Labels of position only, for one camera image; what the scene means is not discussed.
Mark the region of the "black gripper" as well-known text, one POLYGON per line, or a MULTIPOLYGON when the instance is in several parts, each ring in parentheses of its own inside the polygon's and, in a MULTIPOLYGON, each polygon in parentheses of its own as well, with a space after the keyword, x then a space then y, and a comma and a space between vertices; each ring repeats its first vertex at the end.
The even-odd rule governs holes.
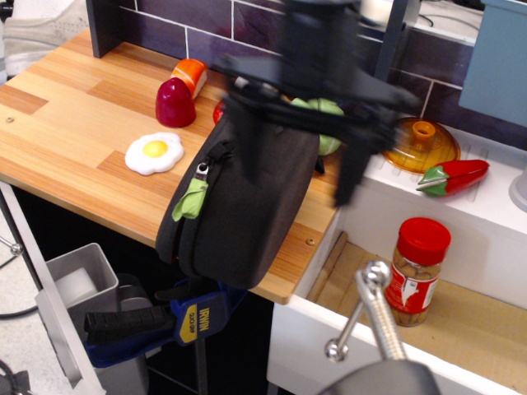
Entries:
POLYGON ((351 201, 370 158, 394 146, 396 113, 420 102, 405 89, 380 81, 354 64, 338 68, 333 60, 311 62, 305 55, 222 55, 213 66, 229 77, 242 77, 257 86, 251 90, 229 83, 225 97, 226 117, 238 143, 245 177, 252 184, 259 180, 264 155, 270 152, 283 126, 335 137, 346 147, 334 194, 336 207, 351 201), (290 105, 282 100, 283 94, 303 100, 352 102, 357 114, 338 116, 290 105))

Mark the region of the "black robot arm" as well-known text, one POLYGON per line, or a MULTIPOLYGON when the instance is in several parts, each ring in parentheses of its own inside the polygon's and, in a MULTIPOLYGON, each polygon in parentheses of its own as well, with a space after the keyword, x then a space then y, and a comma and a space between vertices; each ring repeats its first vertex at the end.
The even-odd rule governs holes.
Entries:
POLYGON ((262 126, 275 123, 334 137, 343 154, 334 203, 349 203, 371 156, 397 140, 397 114, 420 100, 380 81, 356 65, 356 1, 285 1, 277 40, 278 58, 222 56, 215 67, 242 77, 256 89, 229 84, 225 116, 247 143, 245 172, 261 156, 262 126))

